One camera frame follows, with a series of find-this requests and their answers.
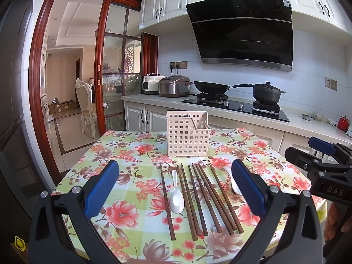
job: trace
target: gas stove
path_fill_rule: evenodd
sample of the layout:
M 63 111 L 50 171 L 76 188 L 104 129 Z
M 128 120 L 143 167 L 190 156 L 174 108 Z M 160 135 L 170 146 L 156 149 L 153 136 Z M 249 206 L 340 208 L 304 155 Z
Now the gas stove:
M 200 93 L 196 99 L 188 99 L 181 101 L 188 104 L 196 104 L 220 109 L 227 109 L 231 111 L 243 112 L 257 116 L 263 116 L 284 122 L 290 122 L 285 113 L 280 109 L 279 105 L 266 105 L 254 101 L 253 103 L 243 103 L 238 101 L 231 101 L 227 99 L 227 95 L 221 94 L 206 94 Z

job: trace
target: human hand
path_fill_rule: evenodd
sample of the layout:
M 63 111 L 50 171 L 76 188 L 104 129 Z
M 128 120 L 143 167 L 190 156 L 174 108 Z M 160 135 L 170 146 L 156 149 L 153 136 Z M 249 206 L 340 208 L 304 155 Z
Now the human hand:
M 340 211 L 336 207 L 336 203 L 331 203 L 325 222 L 324 238 L 325 241 L 333 239 L 337 231 L 337 220 L 340 218 Z M 348 232 L 352 227 L 352 216 L 344 223 L 341 228 L 342 232 Z

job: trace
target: yellow sticker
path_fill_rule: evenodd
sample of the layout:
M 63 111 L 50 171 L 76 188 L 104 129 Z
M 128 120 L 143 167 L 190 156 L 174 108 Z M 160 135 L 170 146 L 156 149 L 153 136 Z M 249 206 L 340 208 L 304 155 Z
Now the yellow sticker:
M 26 249 L 26 244 L 21 238 L 15 236 L 15 247 L 23 252 Z

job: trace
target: floral tablecloth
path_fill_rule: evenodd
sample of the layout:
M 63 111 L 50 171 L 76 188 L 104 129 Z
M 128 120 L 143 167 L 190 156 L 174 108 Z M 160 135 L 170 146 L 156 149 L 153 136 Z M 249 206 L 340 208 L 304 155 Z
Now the floral tablecloth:
M 169 158 L 167 135 L 164 132 L 107 131 L 78 161 L 57 186 L 53 194 L 67 193 L 73 186 L 83 186 L 93 175 L 99 174 L 110 159 L 120 166 L 120 175 L 100 214 L 91 219 L 106 245 L 121 262 L 142 263 L 228 263 L 243 247 L 260 218 L 252 214 L 243 196 L 231 190 L 228 174 L 222 169 L 241 159 L 249 170 L 259 174 L 268 185 L 298 194 L 310 188 L 310 182 L 292 164 L 275 152 L 264 141 L 246 129 L 214 130 L 209 140 L 207 157 Z M 165 175 L 168 192 L 173 188 L 171 171 L 183 164 L 189 188 L 192 188 L 187 165 L 199 163 L 222 197 L 210 170 L 210 164 L 227 192 L 244 233 L 230 236 L 217 233 L 204 197 L 197 185 L 197 193 L 207 224 L 208 236 L 192 241 L 186 211 L 171 213 L 176 240 L 171 241 L 161 187 L 160 165 Z M 313 197 L 319 219 L 326 218 L 326 201 Z M 270 243 L 279 241 L 287 220 L 283 215 Z M 68 216 L 64 217 L 67 232 L 78 253 L 86 256 Z

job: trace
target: white countertop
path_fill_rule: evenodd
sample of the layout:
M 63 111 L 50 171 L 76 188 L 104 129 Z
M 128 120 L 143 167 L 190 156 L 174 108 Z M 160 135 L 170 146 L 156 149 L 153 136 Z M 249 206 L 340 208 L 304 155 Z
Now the white countertop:
M 142 103 L 147 105 L 155 105 L 161 107 L 167 107 L 178 110 L 202 110 L 208 112 L 209 115 L 232 119 L 244 123 L 253 125 L 259 125 L 266 128 L 276 129 L 300 136 L 305 137 L 316 137 L 327 142 L 342 143 L 346 146 L 352 145 L 352 138 L 348 137 L 345 132 L 341 131 L 337 127 L 334 127 L 326 122 L 322 121 L 308 121 L 302 118 L 302 114 L 284 111 L 290 122 L 284 122 L 279 120 L 270 119 L 267 117 L 261 117 L 251 115 L 248 113 L 236 112 L 226 109 L 218 109 L 213 107 L 205 107 L 202 105 L 194 105 L 188 103 L 181 103 L 182 100 L 192 99 L 194 96 L 168 98 L 160 97 L 159 95 L 131 95 L 123 96 L 123 101 Z

